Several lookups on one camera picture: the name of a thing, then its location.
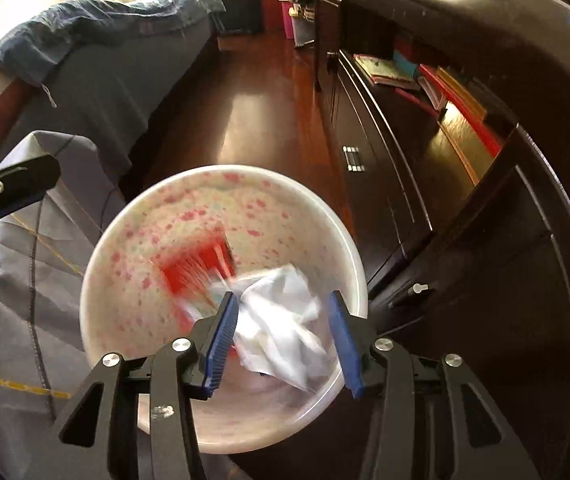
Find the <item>red white snack wrapper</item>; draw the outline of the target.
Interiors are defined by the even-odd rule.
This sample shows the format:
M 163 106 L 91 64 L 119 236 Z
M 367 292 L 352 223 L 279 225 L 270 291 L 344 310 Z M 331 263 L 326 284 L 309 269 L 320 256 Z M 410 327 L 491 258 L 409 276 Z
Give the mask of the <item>red white snack wrapper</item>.
M 210 233 L 192 240 L 160 265 L 172 297 L 172 314 L 181 332 L 217 313 L 236 269 L 227 237 Z

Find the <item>white tissue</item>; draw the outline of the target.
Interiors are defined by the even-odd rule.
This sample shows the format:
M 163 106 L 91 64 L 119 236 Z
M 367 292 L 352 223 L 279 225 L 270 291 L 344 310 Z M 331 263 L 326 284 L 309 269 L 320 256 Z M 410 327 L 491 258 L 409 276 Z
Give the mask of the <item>white tissue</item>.
M 233 349 L 250 373 L 314 391 L 331 372 L 331 358 L 320 337 L 323 306 L 305 274 L 292 264 L 215 278 L 206 288 L 208 315 L 223 295 L 238 300 Z

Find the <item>white pink-speckled trash bin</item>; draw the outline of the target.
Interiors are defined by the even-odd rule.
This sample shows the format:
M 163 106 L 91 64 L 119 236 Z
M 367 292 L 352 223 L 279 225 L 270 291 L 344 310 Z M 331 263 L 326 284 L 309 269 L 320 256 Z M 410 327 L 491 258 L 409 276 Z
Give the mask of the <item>white pink-speckled trash bin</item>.
M 283 174 L 197 168 L 154 185 L 118 214 L 84 272 L 80 330 L 88 360 L 110 352 L 150 356 L 214 314 L 226 292 L 241 294 L 266 278 L 281 305 L 276 329 L 294 343 L 296 361 L 267 360 L 263 322 L 241 315 L 222 382 L 193 413 L 204 452 L 276 444 L 317 419 L 343 388 L 328 325 L 332 293 L 343 295 L 352 314 L 367 313 L 361 258 L 343 222 Z

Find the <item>blue checked tablecloth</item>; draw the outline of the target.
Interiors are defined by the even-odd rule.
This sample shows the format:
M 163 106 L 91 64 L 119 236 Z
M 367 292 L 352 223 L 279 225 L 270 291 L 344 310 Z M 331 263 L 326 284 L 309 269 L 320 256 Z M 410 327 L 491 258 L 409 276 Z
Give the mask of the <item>blue checked tablecloth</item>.
M 125 206 L 84 136 L 34 131 L 0 165 L 52 155 L 62 175 L 42 200 L 0 220 L 0 471 L 23 477 L 91 370 L 79 324 L 93 249 Z

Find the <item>blue patterned quilt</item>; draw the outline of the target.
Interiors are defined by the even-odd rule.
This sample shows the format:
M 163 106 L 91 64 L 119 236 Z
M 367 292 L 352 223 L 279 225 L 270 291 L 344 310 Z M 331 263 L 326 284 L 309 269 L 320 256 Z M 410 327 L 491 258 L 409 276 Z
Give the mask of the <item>blue patterned quilt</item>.
M 169 34 L 225 12 L 222 0 L 66 0 L 0 39 L 0 72 L 39 88 L 86 44 L 121 44 Z

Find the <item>bed with grey sheet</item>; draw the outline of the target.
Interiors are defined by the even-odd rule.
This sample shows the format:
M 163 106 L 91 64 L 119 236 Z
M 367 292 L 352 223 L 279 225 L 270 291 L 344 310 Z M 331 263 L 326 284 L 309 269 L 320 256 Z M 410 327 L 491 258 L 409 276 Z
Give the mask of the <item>bed with grey sheet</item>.
M 34 93 L 0 145 L 0 162 L 29 133 L 53 131 L 89 139 L 110 179 L 119 180 L 149 118 L 215 36 L 216 19 L 73 50 L 44 84 L 31 86 Z

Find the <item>dark wooden dresser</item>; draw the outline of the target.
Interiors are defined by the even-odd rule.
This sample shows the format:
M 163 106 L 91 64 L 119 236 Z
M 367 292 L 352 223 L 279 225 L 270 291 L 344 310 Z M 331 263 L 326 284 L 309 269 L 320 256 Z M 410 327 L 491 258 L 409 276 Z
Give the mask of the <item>dark wooden dresser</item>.
M 550 0 L 315 0 L 317 88 L 343 155 L 379 335 L 478 377 L 543 479 L 570 479 L 570 11 Z M 354 54 L 442 67 L 490 155 Z

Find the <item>pink storage box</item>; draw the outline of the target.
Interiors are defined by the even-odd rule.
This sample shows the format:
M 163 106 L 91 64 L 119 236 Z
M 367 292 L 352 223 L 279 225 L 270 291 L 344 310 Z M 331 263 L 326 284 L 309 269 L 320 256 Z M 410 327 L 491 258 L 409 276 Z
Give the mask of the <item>pink storage box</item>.
M 291 14 L 289 13 L 292 7 L 293 4 L 290 1 L 283 0 L 281 2 L 283 29 L 284 29 L 285 38 L 288 40 L 294 39 L 293 19 L 291 18 Z

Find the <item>books on dresser shelf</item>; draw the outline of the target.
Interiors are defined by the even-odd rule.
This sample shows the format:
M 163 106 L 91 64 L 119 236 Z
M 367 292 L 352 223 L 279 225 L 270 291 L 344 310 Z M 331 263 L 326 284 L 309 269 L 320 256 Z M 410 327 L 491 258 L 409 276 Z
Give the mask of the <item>books on dresser shelf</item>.
M 393 51 L 392 58 L 368 54 L 354 54 L 352 58 L 372 84 L 396 88 L 432 116 L 442 113 L 451 104 L 471 126 L 486 151 L 492 156 L 500 153 L 504 142 L 486 123 L 488 107 L 442 67 L 415 64 L 399 50 Z

